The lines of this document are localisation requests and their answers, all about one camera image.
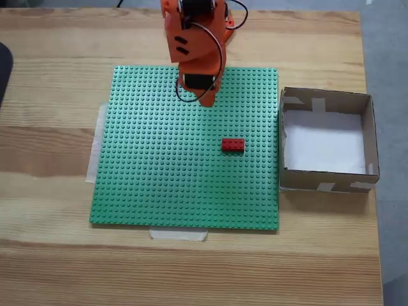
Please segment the masking tape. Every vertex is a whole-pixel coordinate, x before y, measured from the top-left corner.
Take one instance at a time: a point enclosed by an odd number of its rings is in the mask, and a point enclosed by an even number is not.
[[[288,187],[283,187],[283,186],[279,186],[279,189],[281,191],[311,191],[311,192],[316,191],[314,189],[288,188]],[[350,192],[346,192],[346,191],[331,191],[331,192],[332,193],[350,193]]]
[[[330,191],[332,191],[335,184],[336,183],[320,183],[319,187],[317,187],[317,191],[330,192]]]
[[[312,98],[312,111],[325,113],[326,111],[326,99],[324,98]]]
[[[364,183],[364,182],[354,182],[350,184],[350,187],[361,188],[361,189],[373,189],[375,184]]]
[[[105,130],[107,111],[108,103],[103,103],[99,108],[98,118],[96,119],[94,141],[92,142],[87,177],[85,179],[87,183],[95,183],[96,181],[96,174],[98,173],[99,156],[101,155],[101,145],[103,139],[103,131]]]
[[[285,132],[285,127],[282,125],[282,135],[283,135],[283,139],[282,139],[282,148],[283,148],[283,152],[285,152],[285,148],[286,148],[286,132]]]
[[[296,97],[284,97],[283,98],[283,103],[288,103],[288,104],[303,104],[302,101],[300,101],[299,98]]]
[[[370,163],[370,164],[368,165],[368,174],[369,174],[369,175],[373,175],[373,174],[374,174],[374,168],[373,168],[373,166],[372,166],[372,163]]]
[[[204,241],[207,237],[206,228],[181,228],[170,226],[151,226],[149,235],[152,239]]]

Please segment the cardboard box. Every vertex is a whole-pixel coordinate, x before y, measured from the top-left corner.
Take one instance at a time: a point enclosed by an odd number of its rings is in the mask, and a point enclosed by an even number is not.
[[[285,87],[279,108],[281,188],[374,188],[380,171],[370,95]]]

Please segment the wire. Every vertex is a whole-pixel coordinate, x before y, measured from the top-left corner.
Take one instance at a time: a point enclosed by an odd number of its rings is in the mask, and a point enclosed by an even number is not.
[[[221,44],[219,43],[218,39],[214,36],[214,34],[212,34],[212,32],[210,30],[208,30],[204,25],[197,24],[196,22],[189,22],[189,24],[192,24],[192,25],[194,25],[196,27],[199,27],[201,30],[206,32],[206,34],[209,35],[211,37],[211,39],[214,41],[214,43],[217,45],[218,52],[219,52],[219,69],[218,69],[218,73],[215,76],[214,81],[212,82],[211,86],[205,92],[203,92],[203,94],[199,95],[198,97],[196,97],[193,100],[185,100],[185,99],[182,99],[180,97],[180,93],[178,92],[179,91],[179,78],[177,78],[176,79],[176,95],[183,102],[195,102],[195,101],[201,99],[204,95],[207,94],[208,91],[210,91],[213,88],[213,86],[218,81],[218,78],[219,78],[219,76],[221,74],[222,61],[223,61]]]
[[[244,10],[245,10],[244,20],[243,20],[240,24],[235,25],[235,26],[233,26],[233,27],[226,27],[228,30],[236,30],[236,29],[239,29],[240,27],[242,27],[242,26],[245,24],[245,22],[247,21],[247,18],[248,18],[248,8],[247,8],[247,6],[246,6],[244,3],[242,3],[242,2],[239,1],[239,0],[230,0],[230,1],[233,1],[233,2],[235,2],[235,3],[238,3],[238,4],[239,4],[240,6],[242,6],[242,7],[244,8]]]

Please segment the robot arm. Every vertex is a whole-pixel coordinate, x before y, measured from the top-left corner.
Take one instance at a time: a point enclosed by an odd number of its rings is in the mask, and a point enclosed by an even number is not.
[[[176,93],[185,102],[214,105],[226,63],[225,43],[235,26],[224,0],[161,0],[171,62],[178,62]],[[179,85],[196,98],[184,100]]]

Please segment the red lego brick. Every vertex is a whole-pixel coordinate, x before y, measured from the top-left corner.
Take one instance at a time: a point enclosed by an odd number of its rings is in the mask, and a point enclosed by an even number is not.
[[[223,138],[221,150],[232,152],[243,152],[245,149],[245,139],[243,138]]]

